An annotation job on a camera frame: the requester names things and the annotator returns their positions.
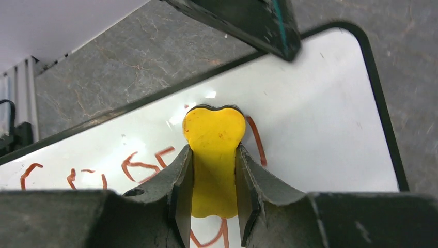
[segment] black border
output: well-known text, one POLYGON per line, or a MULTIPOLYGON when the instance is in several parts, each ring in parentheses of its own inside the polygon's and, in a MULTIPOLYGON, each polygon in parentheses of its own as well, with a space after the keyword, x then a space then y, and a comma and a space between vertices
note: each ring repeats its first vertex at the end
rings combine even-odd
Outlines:
MULTIPOLYGON (((312 35, 318 34, 320 32, 323 32, 325 30, 331 29, 331 28, 341 28, 349 31, 351 34, 353 34, 356 39, 359 42, 359 45, 361 46, 362 54, 365 61, 365 66, 367 68, 368 76, 371 82, 371 88, 374 94, 374 99, 376 101, 376 106, 379 112, 380 121, 382 123, 383 132, 385 133, 386 143, 388 144, 389 154, 391 156, 391 160, 394 166, 394 171, 397 177, 398 186, 401 191, 409 191, 408 181, 406 179, 406 175, 404 173, 403 165, 401 162, 400 152, 397 147, 396 138, 393 131, 393 126, 391 124, 391 119, 389 117, 388 108, 386 106, 385 97, 383 95, 382 86, 380 83, 379 75, 377 72, 376 62, 374 61, 374 57, 372 55, 371 51, 371 45, 369 43, 368 37, 365 34, 365 32, 358 27, 357 25, 345 22, 345 21, 335 21, 331 23, 327 23, 321 26, 318 26, 316 28, 313 28, 309 31, 306 31, 301 34, 301 38, 307 38, 312 35)), ((96 118, 93 118, 89 121, 86 121, 82 124, 79 124, 75 127, 72 127, 68 130, 62 131, 58 134, 55 134, 53 136, 50 136, 48 138, 45 138, 41 141, 38 141, 30 146, 24 147, 22 149, 19 149, 15 152, 12 152, 8 155, 5 155, 0 158, 0 166, 12 161, 14 159, 17 159, 19 157, 22 157, 26 154, 29 154, 31 152, 34 152, 36 150, 39 150, 43 147, 46 147, 48 145, 51 145, 53 143, 59 142, 63 139, 66 139, 68 137, 71 137, 75 134, 78 134, 80 132, 83 132, 87 129, 90 129, 92 127, 95 127, 97 125, 100 125, 102 123, 105 123, 106 121, 109 121, 113 118, 116 118, 118 116, 121 116, 123 114, 126 114, 130 111, 133 111, 139 107, 142 107, 146 104, 149 104, 151 102, 154 102, 160 98, 169 96, 171 94, 174 94, 182 89, 194 86, 206 79, 209 79, 213 76, 216 76, 220 73, 223 73, 227 70, 233 69, 234 67, 240 66, 246 62, 249 62, 251 60, 254 60, 256 58, 261 57, 264 55, 264 52, 258 51, 253 54, 247 55, 245 57, 239 58, 235 61, 232 61, 228 64, 225 64, 223 66, 217 67, 215 69, 212 69, 206 73, 203 73, 201 75, 197 75, 191 79, 185 80, 175 86, 172 86, 170 88, 167 88, 165 90, 161 90, 158 93, 147 96, 144 98, 141 98, 133 103, 127 104, 123 107, 117 108, 116 110, 107 112, 105 114, 102 114, 101 116, 98 116, 96 118)))

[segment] whiteboard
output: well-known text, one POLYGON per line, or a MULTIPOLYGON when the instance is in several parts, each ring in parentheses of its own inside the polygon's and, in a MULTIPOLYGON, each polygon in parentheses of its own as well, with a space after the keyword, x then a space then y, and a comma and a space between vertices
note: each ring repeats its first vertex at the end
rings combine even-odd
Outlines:
MULTIPOLYGON (((27 190, 106 186, 122 194, 155 171, 129 167, 132 181, 122 170, 123 162, 133 155, 130 162, 161 169, 155 156, 160 154, 170 164, 187 144, 182 120, 198 104, 235 104, 250 116, 267 169, 299 190, 399 190, 394 153, 388 148, 361 46, 342 28, 304 39, 302 52, 291 64, 261 56, 126 114, 117 116, 123 112, 117 110, 94 119, 83 126, 85 131, 0 166, 0 187, 21 189, 21 176, 34 164, 25 179, 27 190)), ((249 126, 242 143, 260 160, 249 126)), ((240 247, 237 218, 227 220, 227 229, 211 247, 224 247, 224 239, 230 247, 240 247)), ((200 243, 211 241, 220 230, 219 217, 192 218, 200 243)))

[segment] white wall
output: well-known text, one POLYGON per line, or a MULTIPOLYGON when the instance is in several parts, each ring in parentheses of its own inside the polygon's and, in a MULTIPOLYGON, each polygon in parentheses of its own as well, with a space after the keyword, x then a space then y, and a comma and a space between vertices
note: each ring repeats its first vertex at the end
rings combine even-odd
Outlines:
POLYGON ((149 0, 0 0, 0 73, 28 55, 49 63, 149 0))

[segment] gray countertop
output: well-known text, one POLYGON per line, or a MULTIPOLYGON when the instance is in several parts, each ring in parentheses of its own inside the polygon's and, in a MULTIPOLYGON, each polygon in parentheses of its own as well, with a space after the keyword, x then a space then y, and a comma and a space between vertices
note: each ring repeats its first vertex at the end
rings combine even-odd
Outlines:
MULTIPOLYGON (((438 196, 438 1, 292 2, 300 30, 344 19, 367 33, 411 190, 438 196)), ((36 78, 41 137, 252 51, 152 0, 36 78)))

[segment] yellow eraser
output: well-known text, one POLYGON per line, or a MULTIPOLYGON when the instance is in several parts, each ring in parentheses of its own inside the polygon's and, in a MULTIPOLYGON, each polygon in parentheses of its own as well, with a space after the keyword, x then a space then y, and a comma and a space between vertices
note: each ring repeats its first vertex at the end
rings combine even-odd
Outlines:
POLYGON ((193 151, 192 216, 237 215, 236 148, 245 134, 245 117, 235 107, 197 106, 182 123, 193 151))

